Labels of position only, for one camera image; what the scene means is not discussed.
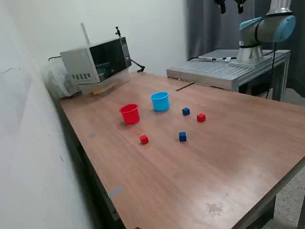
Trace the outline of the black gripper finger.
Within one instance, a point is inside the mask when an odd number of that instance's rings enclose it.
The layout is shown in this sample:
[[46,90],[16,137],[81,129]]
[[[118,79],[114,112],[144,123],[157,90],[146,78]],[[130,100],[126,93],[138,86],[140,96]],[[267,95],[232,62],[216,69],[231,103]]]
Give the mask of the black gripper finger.
[[225,0],[214,0],[214,3],[219,6],[221,14],[226,12]]
[[234,0],[237,3],[237,7],[238,7],[238,13],[241,14],[244,11],[244,0]]

